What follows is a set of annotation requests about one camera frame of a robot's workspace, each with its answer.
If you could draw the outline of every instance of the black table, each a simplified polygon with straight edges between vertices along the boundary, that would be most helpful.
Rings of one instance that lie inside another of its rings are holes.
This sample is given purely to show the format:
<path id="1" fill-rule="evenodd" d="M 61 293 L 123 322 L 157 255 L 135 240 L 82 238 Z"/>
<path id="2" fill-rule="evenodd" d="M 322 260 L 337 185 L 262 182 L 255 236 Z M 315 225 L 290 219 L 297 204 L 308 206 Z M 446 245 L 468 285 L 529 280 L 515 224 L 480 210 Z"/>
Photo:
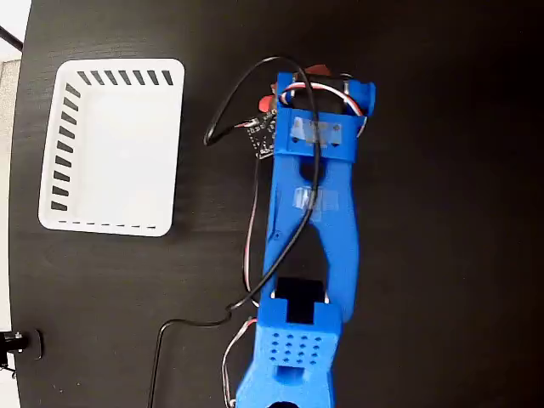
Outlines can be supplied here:
<path id="1" fill-rule="evenodd" d="M 34 0 L 9 261 L 14 326 L 42 330 L 46 354 L 18 360 L 21 406 L 144 407 L 159 325 L 216 318 L 241 295 L 251 147 L 201 138 L 235 79 L 277 52 L 378 89 L 354 170 L 363 258 L 335 363 L 337 406 L 541 406 L 541 72 L 531 58 L 541 6 L 473 3 Z M 186 68 L 174 224 L 162 238 L 49 231 L 37 220 L 54 74 L 66 60 L 111 57 Z M 253 77 L 226 122 L 255 112 L 279 68 Z M 289 264 L 319 268 L 311 255 L 301 245 Z M 220 358 L 251 312 L 217 330 L 172 330 L 157 406 L 222 406 Z M 232 354 L 236 382 L 251 350 L 249 336 Z"/>

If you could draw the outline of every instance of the black cable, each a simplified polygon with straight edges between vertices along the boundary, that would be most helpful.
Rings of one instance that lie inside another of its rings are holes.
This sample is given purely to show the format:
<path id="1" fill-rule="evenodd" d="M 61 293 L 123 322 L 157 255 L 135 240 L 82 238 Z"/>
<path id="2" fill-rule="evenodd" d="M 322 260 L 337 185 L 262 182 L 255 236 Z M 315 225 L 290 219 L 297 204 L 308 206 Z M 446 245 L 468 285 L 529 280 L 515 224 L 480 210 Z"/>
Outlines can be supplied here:
<path id="1" fill-rule="evenodd" d="M 238 81 L 238 83 L 233 87 L 232 91 L 230 91 L 230 94 L 227 96 L 227 98 L 224 100 L 224 102 L 219 107 L 218 112 L 215 114 L 214 118 L 212 119 L 210 126 L 208 127 L 206 131 L 206 135 L 204 136 L 204 145 L 213 145 L 214 143 L 217 143 L 225 134 L 227 134 L 225 131 L 215 135 L 215 128 L 218 125 L 218 122 L 221 120 L 221 117 L 223 116 L 226 109 L 229 107 L 230 102 L 232 98 L 234 97 L 236 91 L 239 89 L 241 84 L 252 74 L 255 69 L 257 69 L 259 66 L 266 64 L 271 61 L 276 60 L 283 60 L 289 64 L 291 64 L 300 74 L 301 78 L 303 79 L 303 82 L 306 84 L 306 88 L 308 89 L 308 97 L 309 97 L 309 103 L 312 110 L 312 119 L 313 119 L 313 125 L 314 125 L 314 134 L 315 134 L 315 142 L 314 142 L 314 174 L 312 177 L 312 187 L 310 191 L 310 197 L 308 202 L 308 207 L 306 208 L 306 211 L 304 212 L 303 218 L 298 225 L 295 232 L 292 234 L 291 239 L 289 242 L 287 242 L 286 246 L 281 251 L 281 254 L 278 256 L 278 258 L 272 263 L 272 266 L 270 266 L 269 271 L 266 273 L 266 275 L 263 276 L 261 281 L 250 291 L 246 294 L 246 296 L 242 297 L 237 302 L 229 304 L 225 308 L 225 317 L 221 320 L 216 321 L 196 321 L 196 320 L 186 320 L 186 319 L 171 319 L 165 322 L 161 329 L 159 330 L 159 333 L 157 335 L 156 339 L 156 350 L 155 350 L 155 358 L 153 360 L 153 370 L 151 375 L 151 384 L 150 384 L 150 393 L 148 398 L 147 406 L 148 408 L 153 408 L 153 402 L 155 399 L 155 387 L 156 387 L 156 375 L 158 372 L 158 365 L 159 365 L 159 359 L 161 357 L 161 348 L 162 348 L 162 338 L 164 336 L 164 332 L 166 329 L 170 326 L 173 326 L 175 324 L 181 324 L 185 326 L 193 326 L 193 327 L 202 327 L 202 328 L 210 328 L 210 327 L 217 327 L 221 326 L 224 323 L 227 323 L 231 317 L 233 310 L 238 309 L 240 306 L 242 306 L 244 303 L 252 299 L 256 294 L 258 294 L 264 285 L 266 285 L 270 279 L 274 276 L 276 270 L 280 266 L 281 262 L 285 259 L 286 255 L 291 251 L 292 247 L 295 245 L 295 243 L 298 240 L 298 237 L 302 233 L 303 229 L 306 227 L 306 225 L 309 222 L 310 217 L 312 216 L 312 212 L 314 210 L 315 201 L 317 199 L 317 193 L 319 188 L 319 174 L 320 174 L 320 159 L 321 159 L 321 144 L 320 144 L 320 130 L 319 130 L 319 112 L 317 110 L 317 104 L 315 102 L 315 95 L 314 90 L 312 89 L 309 79 L 306 75 L 306 72 L 304 72 L 303 67 L 295 62 L 293 59 L 284 57 L 284 56 L 273 56 L 268 57 L 265 59 L 261 59 L 257 64 L 253 65 L 249 70 L 246 71 L 246 73 L 241 77 L 241 79 Z"/>
<path id="2" fill-rule="evenodd" d="M 4 367 L 3 365 L 0 365 L 0 371 L 1 371 L 1 370 L 10 371 L 10 372 L 15 372 L 15 369 L 9 368 L 9 367 L 7 367 L 7 366 Z"/>
<path id="3" fill-rule="evenodd" d="M 23 51 L 23 42 L 16 36 L 14 36 L 11 32 L 3 28 L 1 25 L 0 25 L 0 38 L 2 38 L 3 40 L 6 40 L 6 42 L 9 45 L 12 45 L 13 47 L 17 48 L 20 52 Z"/>

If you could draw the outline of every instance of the rectangular slotted basket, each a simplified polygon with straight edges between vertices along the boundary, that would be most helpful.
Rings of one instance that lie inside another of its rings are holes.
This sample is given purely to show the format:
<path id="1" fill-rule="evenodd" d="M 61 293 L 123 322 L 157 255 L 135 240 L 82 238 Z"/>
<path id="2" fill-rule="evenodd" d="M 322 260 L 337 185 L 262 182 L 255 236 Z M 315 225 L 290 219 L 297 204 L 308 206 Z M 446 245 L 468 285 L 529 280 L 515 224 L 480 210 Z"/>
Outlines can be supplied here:
<path id="1" fill-rule="evenodd" d="M 160 236 L 172 225 L 184 67 L 86 59 L 57 71 L 38 217 L 51 230 Z"/>

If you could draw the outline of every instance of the blue 3d-printed part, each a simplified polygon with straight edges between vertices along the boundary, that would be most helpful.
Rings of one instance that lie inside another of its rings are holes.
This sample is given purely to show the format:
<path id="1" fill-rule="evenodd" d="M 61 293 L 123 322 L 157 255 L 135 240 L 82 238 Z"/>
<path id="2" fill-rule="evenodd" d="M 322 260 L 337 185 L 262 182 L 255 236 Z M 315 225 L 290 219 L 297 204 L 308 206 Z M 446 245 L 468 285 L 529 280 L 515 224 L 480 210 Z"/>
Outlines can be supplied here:
<path id="1" fill-rule="evenodd" d="M 280 73 L 278 89 L 292 82 L 291 73 Z M 369 116 L 376 98 L 374 84 L 349 80 L 348 91 Z M 311 183 L 301 176 L 300 167 L 314 151 L 311 117 L 311 111 L 291 109 L 278 101 L 264 273 L 290 240 L 308 205 Z M 314 304 L 312 323 L 293 323 L 287 319 L 288 300 L 274 296 L 276 280 L 263 288 L 253 361 L 237 390 L 236 408 L 334 406 L 332 362 L 343 323 L 354 311 L 357 287 L 359 239 L 351 173 L 366 116 L 320 112 L 319 120 L 325 174 L 310 223 L 319 231 L 329 264 L 326 300 Z"/>

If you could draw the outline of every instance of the wire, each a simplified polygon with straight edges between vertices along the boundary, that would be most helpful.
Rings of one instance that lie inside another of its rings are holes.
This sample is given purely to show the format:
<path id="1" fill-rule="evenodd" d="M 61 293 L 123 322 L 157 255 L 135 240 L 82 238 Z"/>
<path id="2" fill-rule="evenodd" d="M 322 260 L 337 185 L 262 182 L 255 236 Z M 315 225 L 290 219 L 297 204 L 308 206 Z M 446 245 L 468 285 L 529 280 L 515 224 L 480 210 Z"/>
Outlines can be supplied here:
<path id="1" fill-rule="evenodd" d="M 353 99 L 351 96 L 340 92 L 339 90 L 329 86 L 325 85 L 324 83 L 319 82 L 312 82 L 311 83 L 313 89 L 319 89 L 319 90 L 325 90 L 328 92 L 331 92 L 335 94 L 337 97 L 342 98 L 346 104 L 349 105 L 349 107 L 355 112 L 355 115 L 357 116 L 363 116 L 363 110 L 359 107 L 355 99 Z M 295 90 L 295 89 L 305 89 L 306 84 L 304 82 L 294 82 L 291 85 L 289 85 L 287 88 L 284 89 L 284 91 L 280 94 L 280 100 L 284 105 L 289 105 L 287 103 L 286 96 L 289 92 Z"/>
<path id="2" fill-rule="evenodd" d="M 11 32 L 3 28 L 1 25 L 0 25 L 0 38 L 2 38 L 3 40 L 6 40 L 6 42 L 9 45 L 17 48 L 19 51 L 21 52 L 23 51 L 23 42 L 16 36 L 14 36 Z"/>
<path id="3" fill-rule="evenodd" d="M 224 100 L 224 102 L 219 107 L 219 110 L 213 117 L 210 126 L 208 127 L 206 134 L 204 136 L 204 145 L 212 145 L 214 143 L 217 143 L 225 134 L 228 134 L 227 132 L 223 131 L 218 134 L 215 134 L 215 129 L 218 125 L 218 122 L 221 120 L 221 117 L 223 116 L 226 109 L 229 107 L 230 102 L 232 101 L 232 98 L 234 97 L 236 91 L 239 89 L 241 84 L 257 69 L 259 66 L 269 63 L 271 61 L 276 60 L 282 60 L 290 65 L 292 65 L 296 70 L 298 71 L 299 75 L 303 79 L 304 84 L 306 84 L 306 87 L 308 89 L 308 96 L 309 96 L 309 103 L 310 108 L 312 110 L 312 119 L 313 119 L 313 125 L 314 125 L 314 134 L 315 134 L 315 142 L 314 142 L 314 174 L 312 177 L 312 185 L 311 185 L 311 191 L 308 201 L 308 206 L 306 207 L 306 211 L 304 212 L 304 215 L 302 217 L 302 220 L 300 224 L 298 225 L 297 229 L 294 231 L 294 233 L 291 236 L 291 239 L 287 242 L 283 250 L 281 251 L 278 258 L 272 263 L 270 266 L 268 272 L 261 278 L 259 283 L 251 290 L 249 291 L 246 296 L 242 297 L 238 301 L 231 303 L 227 305 L 225 308 L 225 317 L 221 320 L 215 320 L 215 321 L 197 321 L 197 320 L 186 320 L 186 319 L 171 319 L 166 321 L 159 330 L 159 333 L 157 335 L 156 339 L 156 350 L 155 350 L 155 357 L 153 361 L 153 371 L 151 374 L 151 384 L 150 384 L 150 393 L 148 398 L 148 408 L 153 408 L 154 398 L 155 398 L 155 387 L 156 387 L 156 376 L 158 372 L 158 365 L 159 365 L 159 359 L 161 357 L 161 349 L 162 349 L 162 338 L 164 336 L 165 330 L 175 324 L 180 325 L 186 325 L 186 326 L 193 326 L 193 327 L 202 327 L 202 328 L 209 328 L 209 327 L 217 327 L 221 326 L 224 323 L 227 323 L 231 317 L 232 312 L 236 309 L 238 309 L 240 306 L 245 304 L 247 301 L 252 300 L 255 295 L 257 295 L 261 289 L 263 289 L 264 285 L 266 285 L 272 277 L 274 277 L 276 270 L 280 266 L 281 262 L 285 259 L 286 255 L 291 251 L 295 243 L 297 242 L 299 236 L 301 235 L 302 231 L 308 225 L 308 222 L 310 220 L 310 217 L 312 215 L 312 212 L 314 210 L 315 201 L 317 199 L 318 194 L 318 188 L 319 188 L 319 175 L 320 175 L 320 159 L 321 159 L 321 143 L 320 143 L 320 130 L 318 127 L 319 123 L 319 112 L 317 110 L 317 104 L 315 102 L 315 95 L 314 90 L 312 89 L 310 85 L 310 81 L 308 79 L 308 76 L 304 72 L 304 69 L 300 64 L 295 62 L 293 59 L 284 57 L 284 56 L 273 56 L 268 57 L 265 59 L 261 59 L 258 63 L 254 64 L 249 70 L 246 71 L 246 73 L 241 77 L 241 79 L 238 81 L 238 83 L 233 87 L 233 89 L 230 91 L 230 94 L 227 96 L 227 98 Z"/>
<path id="4" fill-rule="evenodd" d="M 247 332 L 247 329 L 254 323 L 257 323 L 257 319 L 254 317 L 248 318 L 244 324 L 241 326 L 240 330 L 235 334 L 233 339 L 230 341 L 227 349 L 224 351 L 223 359 L 221 360 L 221 376 L 223 378 L 223 397 L 224 404 L 226 408 L 234 408 L 235 399 L 230 398 L 230 380 L 229 380 L 229 370 L 227 369 L 227 357 L 229 356 L 230 350 L 232 347 L 241 339 L 241 337 Z"/>
<path id="5" fill-rule="evenodd" d="M 257 158 L 255 163 L 255 173 L 253 174 L 253 205 L 252 213 L 249 217 L 249 226 L 247 227 L 247 236 L 246 236 L 246 245 L 244 247 L 244 260 L 243 260 L 243 272 L 244 272 L 244 287 L 246 292 L 252 291 L 252 286 L 249 279 L 249 261 L 250 261 L 250 248 L 252 243 L 252 232 L 253 232 L 253 223 L 255 222 L 255 213 L 257 212 L 257 201 L 258 201 L 258 174 L 260 168 L 261 159 Z M 258 308 L 258 302 L 252 298 L 253 306 Z"/>
<path id="6" fill-rule="evenodd" d="M 6 365 L 0 365 L 0 371 L 5 370 L 11 372 L 11 378 L 15 379 L 17 377 L 17 371 L 14 368 L 9 368 Z"/>
<path id="7" fill-rule="evenodd" d="M 251 121 L 238 123 L 237 125 L 235 125 L 235 128 L 252 128 L 253 126 L 257 126 L 257 125 L 258 125 L 258 119 L 254 117 Z"/>
<path id="8" fill-rule="evenodd" d="M 231 316 L 232 314 L 228 313 L 222 320 L 211 321 L 211 322 L 200 322 L 200 321 L 186 320 L 186 319 L 171 319 L 171 320 L 165 321 L 162 324 L 161 329 L 159 329 L 159 333 L 157 334 L 157 337 L 156 337 L 155 357 L 153 358 L 153 368 L 151 371 L 150 393 L 147 399 L 148 408 L 153 407 L 153 402 L 155 400 L 156 375 L 159 369 L 159 359 L 161 358 L 162 338 L 164 337 L 164 333 L 166 332 L 167 328 L 174 325 L 184 325 L 184 326 L 201 327 L 201 328 L 218 327 L 228 322 Z"/>

